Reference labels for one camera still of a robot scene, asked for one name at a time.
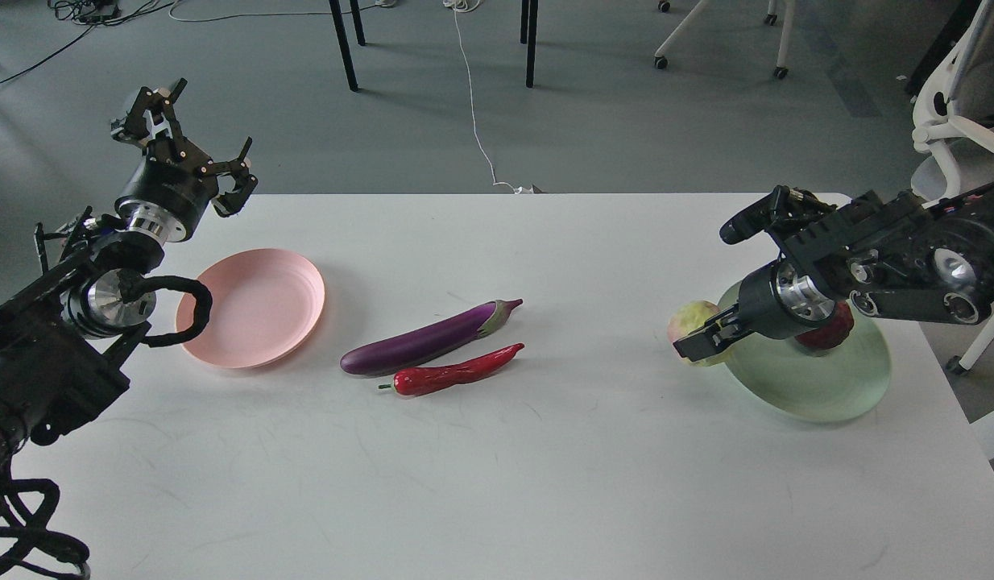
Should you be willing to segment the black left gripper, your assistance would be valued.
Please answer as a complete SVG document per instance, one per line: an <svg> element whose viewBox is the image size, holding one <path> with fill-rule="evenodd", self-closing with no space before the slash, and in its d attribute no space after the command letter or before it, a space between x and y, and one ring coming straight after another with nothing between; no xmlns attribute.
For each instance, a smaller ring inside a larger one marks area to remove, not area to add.
<svg viewBox="0 0 994 580"><path fill-rule="evenodd" d="M154 217L161 242L188 241L209 206L221 218L242 212L259 183L251 172L251 137L232 160L209 159L197 168L177 164L188 160L188 140L174 110L187 84L180 78L168 88L140 88L122 117L110 123L111 139L143 154L114 203L115 213L129 226Z"/></svg>

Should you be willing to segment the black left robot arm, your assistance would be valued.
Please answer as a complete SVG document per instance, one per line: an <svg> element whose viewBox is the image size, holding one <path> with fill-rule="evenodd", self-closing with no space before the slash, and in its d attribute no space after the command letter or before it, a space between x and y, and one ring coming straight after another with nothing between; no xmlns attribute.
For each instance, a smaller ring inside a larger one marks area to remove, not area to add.
<svg viewBox="0 0 994 580"><path fill-rule="evenodd" d="M39 278L0 305L0 576L14 568L88 579L89 550L49 529L61 492L48 478L15 478L26 443L50 445L98 418L129 389L122 366L137 346L190 342L213 297L199 280L152 275L170 242L188 241L213 208L227 218L257 186L247 140L216 161L184 135L176 102L187 81L142 87L111 136L138 147L136 172L113 213L86 209L56 231L37 226Z"/></svg>

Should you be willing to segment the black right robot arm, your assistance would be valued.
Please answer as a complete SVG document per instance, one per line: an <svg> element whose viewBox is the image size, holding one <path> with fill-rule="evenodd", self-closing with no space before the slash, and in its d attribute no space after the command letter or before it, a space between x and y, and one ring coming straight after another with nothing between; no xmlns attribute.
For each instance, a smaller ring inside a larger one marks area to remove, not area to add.
<svg viewBox="0 0 994 580"><path fill-rule="evenodd" d="M673 345L702 361L740 339L826 326L847 302L870 318L976 325L994 304L994 181L924 201L868 192L846 205L777 186L719 229L728 245L768 234L776 259L745 276L734 304Z"/></svg>

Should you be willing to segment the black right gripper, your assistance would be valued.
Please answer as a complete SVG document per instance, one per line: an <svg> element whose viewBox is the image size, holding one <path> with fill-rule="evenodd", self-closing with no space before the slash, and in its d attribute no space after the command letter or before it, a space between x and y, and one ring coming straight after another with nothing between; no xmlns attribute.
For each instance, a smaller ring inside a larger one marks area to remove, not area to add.
<svg viewBox="0 0 994 580"><path fill-rule="evenodd" d="M719 298L724 321L674 319L673 348L685 363L717 366L734 353L734 342L750 334L785 339L822 328L835 319L835 300L822 294L809 275L780 259L753 271Z"/></svg>

